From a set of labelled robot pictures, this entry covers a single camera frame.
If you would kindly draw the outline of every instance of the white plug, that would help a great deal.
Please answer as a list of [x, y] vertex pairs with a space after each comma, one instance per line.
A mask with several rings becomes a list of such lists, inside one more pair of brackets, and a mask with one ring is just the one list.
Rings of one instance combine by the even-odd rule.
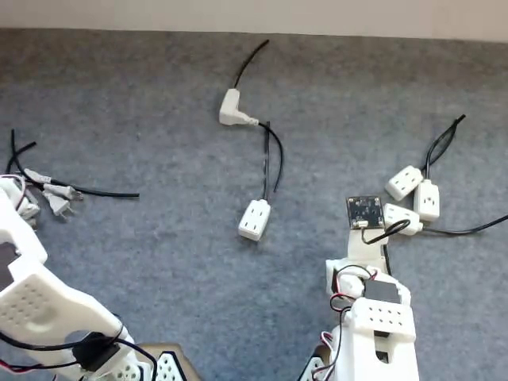
[[401, 234], [413, 236], [423, 229], [423, 224], [420, 222], [420, 216], [412, 210], [393, 204], [384, 204], [383, 214], [386, 227], [390, 227], [395, 222], [399, 222], [401, 220], [410, 220], [409, 226], [399, 232]]
[[44, 189], [67, 200], [83, 200], [83, 195], [73, 187], [61, 187], [60, 185], [45, 184]]
[[385, 189], [396, 201], [405, 198], [423, 180], [418, 168], [408, 165], [388, 181]]
[[237, 89], [229, 89], [225, 93], [222, 101], [221, 110], [219, 111], [219, 121], [223, 125], [258, 125], [259, 120], [249, 117], [247, 114], [238, 110], [240, 103], [240, 91]]
[[43, 183], [43, 184], [50, 184], [51, 183], [51, 177], [41, 175], [38, 172], [32, 171], [31, 169], [26, 168], [25, 172], [28, 176], [32, 178], [33, 181], [37, 183]]
[[69, 211], [74, 213], [74, 210], [71, 209], [71, 203], [65, 198], [61, 198], [60, 196], [48, 192], [47, 190], [42, 192], [42, 195], [46, 198], [46, 200], [48, 200], [49, 207], [53, 211], [53, 214], [55, 214], [57, 217], [67, 219], [64, 215], [65, 212]]
[[436, 221], [439, 218], [439, 188], [429, 179], [423, 180], [414, 192], [414, 211], [424, 221]]
[[259, 241], [270, 217], [270, 210], [266, 200], [252, 200], [238, 225], [238, 233], [249, 240]]

